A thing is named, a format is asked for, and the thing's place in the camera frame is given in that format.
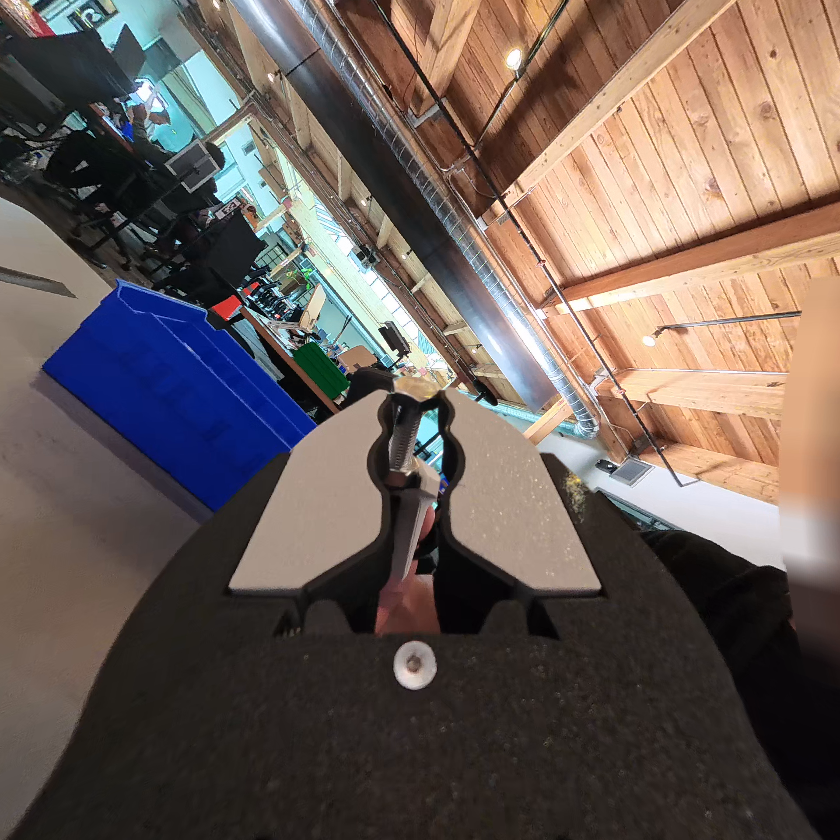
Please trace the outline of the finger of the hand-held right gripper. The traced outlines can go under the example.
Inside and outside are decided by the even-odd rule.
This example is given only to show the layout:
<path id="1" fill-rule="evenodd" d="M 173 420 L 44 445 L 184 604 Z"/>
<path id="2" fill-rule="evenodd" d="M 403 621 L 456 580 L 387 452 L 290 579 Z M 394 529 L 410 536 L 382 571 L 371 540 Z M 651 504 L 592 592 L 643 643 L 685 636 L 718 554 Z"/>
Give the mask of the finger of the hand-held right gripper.
<path id="1" fill-rule="evenodd" d="M 427 511 L 438 498 L 438 472 L 434 468 L 413 468 L 407 475 L 398 474 L 394 481 L 391 582 L 402 582 L 414 561 Z"/>

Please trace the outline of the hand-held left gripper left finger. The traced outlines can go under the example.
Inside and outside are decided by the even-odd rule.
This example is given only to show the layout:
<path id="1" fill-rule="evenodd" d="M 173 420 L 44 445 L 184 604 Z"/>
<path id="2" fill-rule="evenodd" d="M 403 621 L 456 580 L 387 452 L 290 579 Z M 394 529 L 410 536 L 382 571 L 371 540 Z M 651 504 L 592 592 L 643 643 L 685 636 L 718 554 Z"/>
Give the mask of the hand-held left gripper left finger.
<path id="1" fill-rule="evenodd" d="M 392 395 L 375 391 L 302 439 L 269 496 L 227 589 L 238 597 L 341 608 L 351 628 L 375 630 L 392 573 L 394 511 L 385 484 Z"/>

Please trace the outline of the steel hex bolt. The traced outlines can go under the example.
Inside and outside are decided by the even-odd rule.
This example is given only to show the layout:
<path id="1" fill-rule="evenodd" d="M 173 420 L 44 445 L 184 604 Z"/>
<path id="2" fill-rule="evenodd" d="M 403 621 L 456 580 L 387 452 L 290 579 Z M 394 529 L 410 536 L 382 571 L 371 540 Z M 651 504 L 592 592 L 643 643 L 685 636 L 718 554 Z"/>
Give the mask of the steel hex bolt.
<path id="1" fill-rule="evenodd" d="M 414 455 L 414 447 L 423 417 L 430 406 L 435 407 L 439 391 L 438 385 L 419 377 L 404 376 L 394 381 L 385 401 L 391 421 L 385 477 L 390 492 L 422 487 L 438 493 L 437 471 Z"/>

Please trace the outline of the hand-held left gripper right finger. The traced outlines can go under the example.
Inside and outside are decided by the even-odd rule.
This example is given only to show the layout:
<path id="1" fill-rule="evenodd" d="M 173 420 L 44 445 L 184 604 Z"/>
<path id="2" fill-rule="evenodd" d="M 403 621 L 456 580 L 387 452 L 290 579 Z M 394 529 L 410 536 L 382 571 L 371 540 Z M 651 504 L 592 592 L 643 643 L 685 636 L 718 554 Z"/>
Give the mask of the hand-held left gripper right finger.
<path id="1" fill-rule="evenodd" d="M 437 410 L 448 481 L 437 520 L 442 634 L 558 636 L 547 602 L 602 592 L 539 450 L 457 392 Z"/>

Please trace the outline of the long wooden work table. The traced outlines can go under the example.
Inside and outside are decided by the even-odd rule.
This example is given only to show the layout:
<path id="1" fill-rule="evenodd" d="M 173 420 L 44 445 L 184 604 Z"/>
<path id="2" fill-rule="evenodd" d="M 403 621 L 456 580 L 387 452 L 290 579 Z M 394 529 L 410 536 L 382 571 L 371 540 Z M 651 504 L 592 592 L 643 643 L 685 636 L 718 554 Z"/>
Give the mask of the long wooden work table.
<path id="1" fill-rule="evenodd" d="M 242 314 L 245 320 L 251 324 L 254 330 L 258 333 L 263 343 L 270 347 L 272 352 L 278 357 L 280 360 L 280 368 L 288 373 L 289 375 L 296 376 L 299 381 L 314 395 L 314 397 L 319 401 L 324 408 L 330 412 L 331 415 L 335 415 L 340 411 L 339 406 L 336 402 L 330 399 L 325 391 L 310 377 L 309 373 L 307 373 L 298 362 L 295 361 L 292 354 L 285 348 L 285 346 L 279 341 L 278 337 L 274 332 L 271 330 L 271 324 L 267 323 L 261 316 L 248 309 L 242 308 Z"/>

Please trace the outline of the grey monitor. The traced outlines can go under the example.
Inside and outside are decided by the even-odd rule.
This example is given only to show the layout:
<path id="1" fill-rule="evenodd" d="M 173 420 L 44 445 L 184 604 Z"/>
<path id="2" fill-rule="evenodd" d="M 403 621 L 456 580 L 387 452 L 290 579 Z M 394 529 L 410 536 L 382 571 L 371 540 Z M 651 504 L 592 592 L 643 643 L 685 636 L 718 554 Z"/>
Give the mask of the grey monitor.
<path id="1" fill-rule="evenodd" d="M 164 168 L 181 184 L 187 193 L 194 193 L 222 171 L 202 140 L 194 140 L 171 156 Z"/>

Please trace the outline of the green plastic bin stack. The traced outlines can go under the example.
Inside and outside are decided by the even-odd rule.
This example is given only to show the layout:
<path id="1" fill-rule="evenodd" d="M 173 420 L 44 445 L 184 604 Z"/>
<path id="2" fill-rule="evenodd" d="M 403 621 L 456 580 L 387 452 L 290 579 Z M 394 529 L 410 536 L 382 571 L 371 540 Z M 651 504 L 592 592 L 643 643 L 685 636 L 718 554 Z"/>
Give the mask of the green plastic bin stack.
<path id="1" fill-rule="evenodd" d="M 304 343 L 293 351 L 292 359 L 330 401 L 337 400 L 350 388 L 348 377 L 328 357 L 320 344 Z"/>

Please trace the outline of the black office chair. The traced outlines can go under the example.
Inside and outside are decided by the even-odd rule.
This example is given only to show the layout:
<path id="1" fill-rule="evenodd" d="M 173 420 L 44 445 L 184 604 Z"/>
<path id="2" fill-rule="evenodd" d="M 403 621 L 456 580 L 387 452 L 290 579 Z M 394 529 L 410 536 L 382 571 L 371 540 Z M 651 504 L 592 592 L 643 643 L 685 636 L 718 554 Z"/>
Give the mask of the black office chair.
<path id="1" fill-rule="evenodd" d="M 237 210 L 181 247 L 173 258 L 175 267 L 153 289 L 180 292 L 206 310 L 230 298 L 241 302 L 239 289 L 265 246 L 247 216 Z"/>

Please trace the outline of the orange traffic cone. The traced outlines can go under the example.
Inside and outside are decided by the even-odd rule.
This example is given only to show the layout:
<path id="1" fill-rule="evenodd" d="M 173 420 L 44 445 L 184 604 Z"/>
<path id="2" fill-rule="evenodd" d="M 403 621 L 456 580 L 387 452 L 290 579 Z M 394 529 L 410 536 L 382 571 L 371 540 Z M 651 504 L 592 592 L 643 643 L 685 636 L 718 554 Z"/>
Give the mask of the orange traffic cone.
<path id="1" fill-rule="evenodd" d="M 257 291 L 261 286 L 261 282 L 256 280 L 246 287 L 238 290 L 234 295 L 227 297 L 220 301 L 215 306 L 208 310 L 208 314 L 212 313 L 217 319 L 221 319 L 225 323 L 229 323 L 240 314 L 245 301 L 250 295 Z"/>

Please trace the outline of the silver spiral air duct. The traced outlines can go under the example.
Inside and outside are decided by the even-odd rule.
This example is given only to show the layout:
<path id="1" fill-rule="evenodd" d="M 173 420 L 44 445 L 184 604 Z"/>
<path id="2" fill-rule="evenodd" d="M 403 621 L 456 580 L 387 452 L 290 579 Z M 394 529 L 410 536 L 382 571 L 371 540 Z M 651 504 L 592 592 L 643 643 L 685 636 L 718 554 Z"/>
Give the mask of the silver spiral air duct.
<path id="1" fill-rule="evenodd" d="M 472 286 L 479 283 L 483 287 L 483 291 L 465 291 L 463 296 L 469 301 L 456 304 L 473 333 L 526 404 L 539 408 L 552 396 L 561 396 L 575 419 L 572 435 L 596 439 L 601 431 L 599 417 L 588 407 L 511 294 L 499 258 L 492 255 L 476 223 L 438 173 L 432 157 L 414 137 L 329 3 L 303 1 L 290 5 L 360 105 L 366 121 L 390 148 L 424 204 L 442 225 L 448 243 L 469 265 L 475 278 Z"/>

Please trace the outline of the large black screen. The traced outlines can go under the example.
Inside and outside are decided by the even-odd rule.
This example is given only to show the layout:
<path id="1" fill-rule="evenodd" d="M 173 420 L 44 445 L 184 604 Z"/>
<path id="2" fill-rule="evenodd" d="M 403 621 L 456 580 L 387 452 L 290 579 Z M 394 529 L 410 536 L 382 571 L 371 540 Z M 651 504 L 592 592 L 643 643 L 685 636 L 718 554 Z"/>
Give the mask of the large black screen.
<path id="1" fill-rule="evenodd" d="M 2 43 L 2 57 L 15 59 L 67 106 L 123 100 L 137 89 L 94 29 L 50 37 L 11 37 Z"/>

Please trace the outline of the blue plastic bin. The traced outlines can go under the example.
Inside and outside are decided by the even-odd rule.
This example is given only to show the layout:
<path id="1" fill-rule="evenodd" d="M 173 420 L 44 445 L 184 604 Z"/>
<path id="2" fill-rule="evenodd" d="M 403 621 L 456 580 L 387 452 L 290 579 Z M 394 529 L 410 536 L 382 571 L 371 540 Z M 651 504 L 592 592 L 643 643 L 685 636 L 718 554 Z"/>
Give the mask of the blue plastic bin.
<path id="1" fill-rule="evenodd" d="M 316 427 L 204 310 L 123 280 L 42 369 L 211 511 Z"/>

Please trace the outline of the person's right hand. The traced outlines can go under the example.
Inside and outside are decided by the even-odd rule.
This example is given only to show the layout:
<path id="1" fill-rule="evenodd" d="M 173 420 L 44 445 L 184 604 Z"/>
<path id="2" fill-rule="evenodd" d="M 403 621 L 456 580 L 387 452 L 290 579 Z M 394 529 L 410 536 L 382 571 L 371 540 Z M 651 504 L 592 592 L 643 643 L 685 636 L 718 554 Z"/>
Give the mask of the person's right hand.
<path id="1" fill-rule="evenodd" d="M 434 577 L 411 574 L 389 581 L 380 593 L 374 635 L 436 635 L 440 625 L 434 601 Z"/>

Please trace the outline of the black ceiling duct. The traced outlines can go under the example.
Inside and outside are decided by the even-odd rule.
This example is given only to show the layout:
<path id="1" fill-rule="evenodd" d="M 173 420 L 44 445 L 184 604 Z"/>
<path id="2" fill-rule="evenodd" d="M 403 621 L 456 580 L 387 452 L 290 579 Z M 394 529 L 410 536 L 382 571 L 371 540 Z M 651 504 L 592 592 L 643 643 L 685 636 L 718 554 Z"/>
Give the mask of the black ceiling duct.
<path id="1" fill-rule="evenodd" d="M 465 291 L 483 291 L 480 283 L 472 286 L 475 278 L 469 265 L 448 243 L 442 225 L 424 204 L 390 148 L 366 121 L 361 106 L 331 68 L 290 2 L 244 1 L 233 2 L 233 6 L 447 298 L 456 307 L 457 303 L 469 301 L 463 296 Z M 506 285 L 526 312 L 506 274 Z M 528 406 L 538 411 L 558 397 L 553 395 L 539 408 Z"/>

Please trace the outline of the person's black sweater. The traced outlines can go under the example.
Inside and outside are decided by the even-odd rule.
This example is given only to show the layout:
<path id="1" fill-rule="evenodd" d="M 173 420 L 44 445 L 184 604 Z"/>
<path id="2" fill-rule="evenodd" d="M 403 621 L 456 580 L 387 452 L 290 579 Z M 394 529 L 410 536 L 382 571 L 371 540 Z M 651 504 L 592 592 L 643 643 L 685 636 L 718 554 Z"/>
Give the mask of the person's black sweater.
<path id="1" fill-rule="evenodd" d="M 696 608 L 784 787 L 821 838 L 839 838 L 838 686 L 803 659 L 787 574 L 687 531 L 640 537 Z"/>

